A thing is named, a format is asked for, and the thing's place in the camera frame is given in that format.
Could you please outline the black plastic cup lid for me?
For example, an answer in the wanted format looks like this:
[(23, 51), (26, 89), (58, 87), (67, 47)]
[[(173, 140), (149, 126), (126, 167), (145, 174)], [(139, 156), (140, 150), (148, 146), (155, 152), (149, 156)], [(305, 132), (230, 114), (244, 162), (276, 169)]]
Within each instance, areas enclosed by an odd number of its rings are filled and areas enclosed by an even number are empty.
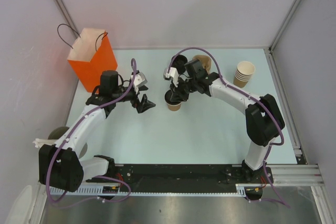
[(168, 90), (164, 96), (165, 102), (170, 105), (178, 105), (183, 102), (181, 96), (172, 90)]

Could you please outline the orange paper bag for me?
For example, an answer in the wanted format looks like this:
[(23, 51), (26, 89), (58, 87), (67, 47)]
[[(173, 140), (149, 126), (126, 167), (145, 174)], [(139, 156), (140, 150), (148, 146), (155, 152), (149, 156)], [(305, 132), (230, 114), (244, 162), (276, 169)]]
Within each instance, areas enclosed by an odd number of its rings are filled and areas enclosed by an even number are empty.
[(108, 32), (98, 28), (84, 28), (70, 45), (67, 60), (87, 92), (92, 92), (100, 83), (104, 71), (116, 70)]

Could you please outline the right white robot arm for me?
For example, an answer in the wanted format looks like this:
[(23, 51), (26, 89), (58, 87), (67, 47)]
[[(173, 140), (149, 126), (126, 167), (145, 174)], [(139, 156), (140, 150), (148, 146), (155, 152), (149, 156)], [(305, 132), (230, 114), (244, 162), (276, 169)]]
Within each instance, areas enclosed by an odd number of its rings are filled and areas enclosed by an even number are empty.
[(264, 171), (263, 166), (275, 138), (283, 138), (285, 122), (275, 98), (270, 94), (260, 97), (251, 95), (227, 82), (218, 73), (208, 73), (199, 60), (187, 62), (182, 70), (187, 72), (186, 79), (181, 78), (181, 73), (174, 67), (165, 69), (164, 79), (171, 81), (165, 94), (167, 104), (186, 102), (189, 94), (199, 92), (220, 99), (241, 112), (245, 116), (251, 143), (238, 177), (254, 183)]

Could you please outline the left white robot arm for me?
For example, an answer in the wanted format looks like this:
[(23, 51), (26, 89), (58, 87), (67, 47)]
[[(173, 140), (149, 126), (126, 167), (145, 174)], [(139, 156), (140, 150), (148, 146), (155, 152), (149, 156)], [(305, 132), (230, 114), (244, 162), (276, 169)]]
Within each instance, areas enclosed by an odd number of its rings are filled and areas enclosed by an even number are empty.
[(116, 168), (113, 158), (96, 155), (81, 161), (80, 154), (90, 136), (110, 115), (118, 102), (130, 102), (138, 113), (155, 107), (140, 91), (147, 90), (146, 77), (137, 71), (131, 75), (130, 84), (124, 87), (119, 83), (117, 71), (104, 71), (100, 84), (96, 86), (86, 105), (71, 127), (54, 130), (60, 136), (52, 144), (43, 144), (38, 153), (39, 182), (68, 192), (76, 191), (82, 182), (99, 176), (110, 182), (115, 178)]

